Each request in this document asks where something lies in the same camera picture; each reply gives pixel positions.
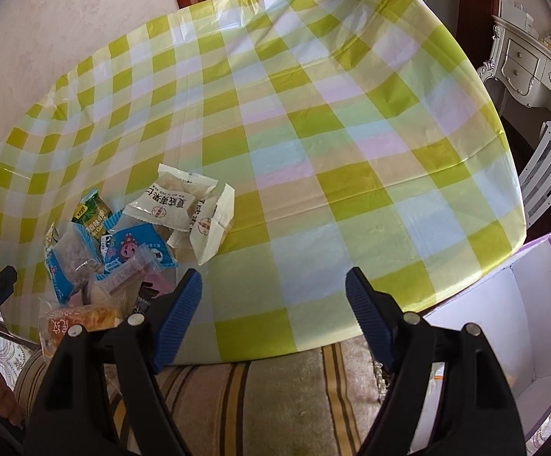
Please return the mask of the blue clear snack packet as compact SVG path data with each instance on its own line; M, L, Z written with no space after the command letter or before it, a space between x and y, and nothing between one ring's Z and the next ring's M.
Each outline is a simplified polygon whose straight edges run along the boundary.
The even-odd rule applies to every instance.
M78 223L69 225L63 235L51 225L44 238L44 265L62 305L103 271L95 239Z

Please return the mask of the bread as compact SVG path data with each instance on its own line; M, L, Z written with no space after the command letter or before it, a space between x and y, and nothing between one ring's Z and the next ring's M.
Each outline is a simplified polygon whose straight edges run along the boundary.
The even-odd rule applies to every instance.
M87 331L102 331L119 325L123 317L122 307L117 302L62 307L49 311L39 319L42 355L46 360L51 359L73 326L79 325Z

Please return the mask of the dark green snack packet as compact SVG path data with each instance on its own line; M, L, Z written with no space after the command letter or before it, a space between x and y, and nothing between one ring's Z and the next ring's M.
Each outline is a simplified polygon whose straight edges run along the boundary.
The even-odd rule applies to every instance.
M87 233L100 240L106 233L104 222L113 215L113 211L102 200L97 188L92 188L77 204L71 221L81 225Z

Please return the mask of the blue cartoon snack packet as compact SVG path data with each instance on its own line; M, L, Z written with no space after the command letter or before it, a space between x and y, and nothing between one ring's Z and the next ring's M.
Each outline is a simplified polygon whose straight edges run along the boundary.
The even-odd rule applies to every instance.
M103 261L103 272L96 279L101 281L126 264L141 248L149 250L157 262L165 269L177 267L166 242L148 222L132 218L132 225L120 226L123 217L120 210L110 215L103 222L105 233L100 240L100 252Z

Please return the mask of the pink snack packet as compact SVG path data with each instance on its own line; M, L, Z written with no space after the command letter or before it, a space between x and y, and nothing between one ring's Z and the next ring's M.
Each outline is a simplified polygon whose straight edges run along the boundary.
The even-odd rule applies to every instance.
M174 288L178 262L169 252L141 245L134 256L109 273L95 274L75 286L67 306L97 304L122 293L136 299L142 286L157 295L165 295Z

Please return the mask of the white nut snack packet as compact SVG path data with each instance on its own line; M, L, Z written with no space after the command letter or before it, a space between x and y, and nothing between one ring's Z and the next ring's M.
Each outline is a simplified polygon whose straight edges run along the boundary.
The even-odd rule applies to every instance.
M160 164L158 178L129 203L123 214L187 233L197 205L218 185L216 179Z

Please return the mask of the white purple storage box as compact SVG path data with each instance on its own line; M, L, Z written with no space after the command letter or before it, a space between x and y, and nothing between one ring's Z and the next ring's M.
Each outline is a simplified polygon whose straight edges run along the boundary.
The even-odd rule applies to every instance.
M425 319L485 333L516 402L524 437L551 412L551 234L533 240Z

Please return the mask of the striped sofa cushion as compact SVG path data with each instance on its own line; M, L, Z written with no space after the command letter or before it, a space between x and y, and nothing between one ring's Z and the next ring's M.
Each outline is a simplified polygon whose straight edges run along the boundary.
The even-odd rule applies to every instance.
M354 455L388 380L361 338L297 354L157 376L195 455Z

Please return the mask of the white slatted stool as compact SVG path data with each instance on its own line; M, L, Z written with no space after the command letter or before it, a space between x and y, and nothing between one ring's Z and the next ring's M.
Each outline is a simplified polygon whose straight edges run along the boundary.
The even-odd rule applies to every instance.
M541 128L539 144L519 175L527 228L551 207L551 120Z

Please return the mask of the green checkered tablecloth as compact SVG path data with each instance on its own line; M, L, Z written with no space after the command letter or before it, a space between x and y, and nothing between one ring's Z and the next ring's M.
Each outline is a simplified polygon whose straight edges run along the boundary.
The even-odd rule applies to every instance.
M423 0L208 0L81 61L1 143L14 334L37 340L54 294L48 229L69 225L91 188L123 208L163 164L235 191L180 363L356 337L350 268L422 311L526 238L499 115Z

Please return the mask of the white ornate dressing table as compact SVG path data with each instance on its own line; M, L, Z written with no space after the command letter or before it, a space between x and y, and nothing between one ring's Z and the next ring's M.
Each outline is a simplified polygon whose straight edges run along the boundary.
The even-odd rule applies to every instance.
M478 76L499 111L516 104L551 114L551 0L497 0L492 49Z

